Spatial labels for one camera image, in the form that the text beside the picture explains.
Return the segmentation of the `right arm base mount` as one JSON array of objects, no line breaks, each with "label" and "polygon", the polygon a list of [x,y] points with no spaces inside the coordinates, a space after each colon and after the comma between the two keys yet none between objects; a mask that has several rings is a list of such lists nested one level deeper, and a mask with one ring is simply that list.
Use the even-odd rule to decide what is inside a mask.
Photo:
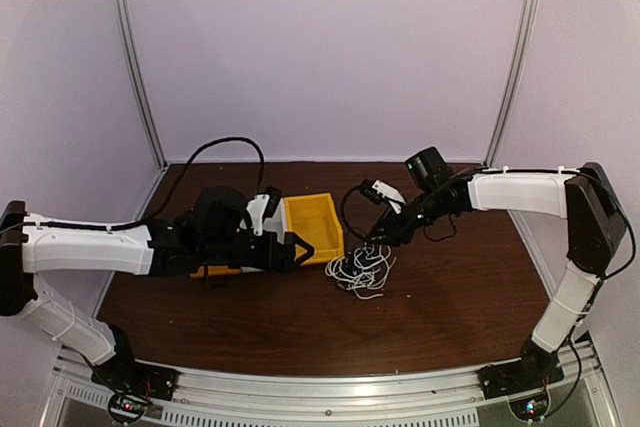
[{"label": "right arm base mount", "polygon": [[520,357],[489,364],[477,372],[485,400],[508,398],[511,413],[520,421],[542,421],[550,412],[549,387],[565,378],[556,351],[547,352],[528,338]]}]

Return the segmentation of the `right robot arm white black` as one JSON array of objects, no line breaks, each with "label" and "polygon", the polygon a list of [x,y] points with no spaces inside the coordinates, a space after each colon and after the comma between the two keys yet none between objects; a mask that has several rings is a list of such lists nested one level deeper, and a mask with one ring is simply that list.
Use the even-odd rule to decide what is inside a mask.
[{"label": "right robot arm white black", "polygon": [[563,229],[561,275],[548,306],[513,366],[519,387],[535,387],[551,371],[549,356],[584,320],[599,290],[614,276],[611,264],[632,228],[603,167],[491,168],[455,171],[440,152],[427,148],[405,162],[418,189],[407,198],[383,180],[366,180],[363,194],[386,207],[365,236],[390,247],[410,243],[416,231],[445,217],[505,212],[549,218]]}]

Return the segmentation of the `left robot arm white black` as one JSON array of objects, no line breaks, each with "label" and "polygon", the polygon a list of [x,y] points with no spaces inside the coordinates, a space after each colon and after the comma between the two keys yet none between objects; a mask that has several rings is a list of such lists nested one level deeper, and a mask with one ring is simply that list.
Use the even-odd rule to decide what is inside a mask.
[{"label": "left robot arm white black", "polygon": [[284,200],[273,187],[247,199],[227,186],[202,190],[194,206],[171,220],[131,224],[65,222],[29,214],[22,201],[1,216],[1,314],[30,318],[54,340],[82,354],[123,391],[144,380],[126,335],[75,307],[40,273],[98,270],[135,276],[188,275],[226,266],[289,273],[315,254],[282,223]]}]

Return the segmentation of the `yellow bin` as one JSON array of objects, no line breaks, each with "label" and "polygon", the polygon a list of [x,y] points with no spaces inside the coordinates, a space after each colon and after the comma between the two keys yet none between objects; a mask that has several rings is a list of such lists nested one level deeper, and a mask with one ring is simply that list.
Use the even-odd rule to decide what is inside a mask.
[{"label": "yellow bin", "polygon": [[196,272],[191,273],[193,279],[209,279],[211,277],[232,276],[242,274],[241,269],[228,266],[201,266]]},{"label": "yellow bin", "polygon": [[302,265],[326,264],[345,254],[344,234],[330,193],[284,198],[287,230],[314,248]]}]

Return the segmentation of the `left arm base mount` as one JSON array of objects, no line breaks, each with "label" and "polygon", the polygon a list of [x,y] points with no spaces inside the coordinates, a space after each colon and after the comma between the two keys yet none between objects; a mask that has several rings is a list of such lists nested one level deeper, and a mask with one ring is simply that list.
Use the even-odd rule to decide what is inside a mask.
[{"label": "left arm base mount", "polygon": [[86,361],[91,380],[107,387],[111,397],[107,413],[117,426],[138,422],[153,405],[153,400],[170,401],[179,373],[176,369],[152,365],[135,359],[126,333],[109,324],[115,340],[115,355],[95,365]]}]

